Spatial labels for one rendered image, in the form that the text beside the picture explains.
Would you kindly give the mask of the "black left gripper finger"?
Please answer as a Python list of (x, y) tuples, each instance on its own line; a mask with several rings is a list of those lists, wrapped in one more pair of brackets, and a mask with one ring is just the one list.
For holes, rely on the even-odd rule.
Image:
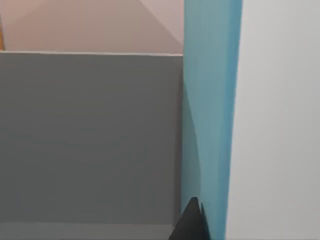
[(191, 197), (168, 240), (210, 240), (197, 197)]

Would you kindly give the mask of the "wooden cupboard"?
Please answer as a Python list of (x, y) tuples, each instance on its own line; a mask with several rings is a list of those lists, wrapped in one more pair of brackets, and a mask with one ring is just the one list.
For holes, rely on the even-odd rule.
[(3, 22), (0, 15), (0, 52), (5, 51), (5, 40), (4, 40), (4, 30), (3, 30)]

